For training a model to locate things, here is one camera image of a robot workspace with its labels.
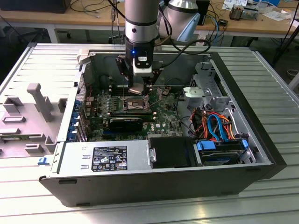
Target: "blue latch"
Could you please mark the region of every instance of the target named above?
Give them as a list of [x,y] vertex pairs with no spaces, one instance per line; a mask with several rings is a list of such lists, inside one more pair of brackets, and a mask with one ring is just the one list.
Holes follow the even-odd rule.
[[77,112],[71,113],[71,117],[72,118],[77,118],[78,116],[79,116],[79,114]]
[[81,106],[81,102],[79,100],[75,100],[75,107]]
[[41,157],[41,158],[39,158],[37,164],[38,164],[39,166],[40,166],[40,165],[50,165],[50,163],[49,163],[49,159],[48,159],[47,157]]
[[249,148],[248,142],[245,139],[242,140],[242,143],[245,149]]
[[201,144],[206,150],[216,149],[215,143],[213,141],[202,141]]
[[75,130],[76,130],[76,128],[74,126],[69,126],[69,132],[73,132]]
[[73,140],[73,139],[75,139],[75,134],[74,133],[67,133],[66,137],[68,138],[68,140]]
[[200,141],[196,144],[196,146],[197,146],[198,151],[203,149]]
[[72,119],[71,119],[71,125],[74,125],[74,124],[76,124],[76,123],[77,123],[77,120],[74,119],[74,118],[72,118]]
[[199,141],[197,144],[198,151],[200,150],[214,150],[216,149],[215,143],[213,141]]

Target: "floor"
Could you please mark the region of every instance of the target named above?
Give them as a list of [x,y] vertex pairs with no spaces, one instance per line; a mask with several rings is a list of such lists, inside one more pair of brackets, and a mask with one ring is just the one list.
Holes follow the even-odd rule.
[[[33,31],[32,28],[15,29],[20,34]],[[4,31],[6,33],[6,37],[0,38],[0,82],[4,80],[27,46],[25,41],[22,41],[23,43],[18,41],[17,33],[12,28],[6,27]],[[59,34],[61,43],[87,43],[84,30],[69,30],[69,32],[71,33],[71,39],[68,39],[66,34]],[[110,36],[110,31],[91,30],[90,37],[92,41],[90,43],[108,43],[108,38]],[[25,37],[28,42],[31,41],[32,38],[34,38],[34,35]],[[237,37],[234,39],[233,46],[243,47],[246,45],[247,40],[248,38]],[[251,47],[258,50],[268,62],[271,62],[279,41],[280,40],[273,40],[270,38],[259,38],[257,41],[252,42]],[[50,40],[47,37],[41,38],[39,36],[37,37],[37,42],[50,42]],[[230,42],[231,37],[225,37],[222,42],[222,46],[229,46]],[[299,70],[299,50],[295,49],[296,46],[298,45],[295,43],[291,44],[289,51],[281,57],[275,67],[277,73],[287,83],[289,83],[291,79],[288,77],[286,71],[290,69]]]

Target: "side panel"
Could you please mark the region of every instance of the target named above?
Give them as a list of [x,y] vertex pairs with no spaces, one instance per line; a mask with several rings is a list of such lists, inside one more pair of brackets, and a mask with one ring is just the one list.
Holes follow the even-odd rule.
[[273,141],[267,134],[265,128],[256,116],[247,99],[244,97],[242,91],[240,90],[239,86],[230,74],[226,65],[220,58],[219,54],[213,52],[211,53],[211,56],[214,63],[216,64],[216,67],[221,71],[221,75],[225,80],[228,89],[233,94],[238,106],[240,107],[243,115],[245,116],[247,122],[253,130],[253,133],[255,134],[256,138],[261,144],[263,150],[266,152],[269,160],[276,165],[275,169],[273,169],[271,172],[269,172],[267,175],[263,177],[263,179],[270,179],[286,167],[286,162],[284,161],[283,157],[277,150]]
[[40,178],[67,207],[238,194],[272,166],[141,175]]

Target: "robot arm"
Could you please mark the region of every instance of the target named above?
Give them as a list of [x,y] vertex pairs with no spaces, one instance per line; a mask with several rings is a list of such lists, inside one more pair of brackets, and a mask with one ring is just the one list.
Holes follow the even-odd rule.
[[[153,61],[156,38],[159,33],[170,37],[163,17],[158,17],[159,5],[164,7],[175,40],[188,41],[199,20],[196,0],[171,0],[167,7],[161,0],[125,0],[126,56],[117,57],[116,62],[129,91],[139,95],[151,90],[162,71],[161,64]],[[134,83],[134,76],[142,77],[144,83]]]

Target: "motherboard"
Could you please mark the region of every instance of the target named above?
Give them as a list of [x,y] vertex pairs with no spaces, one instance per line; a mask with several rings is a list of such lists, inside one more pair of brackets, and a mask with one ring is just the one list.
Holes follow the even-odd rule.
[[146,96],[118,90],[100,90],[86,98],[88,141],[145,140],[182,136],[175,106],[178,93],[155,88]]

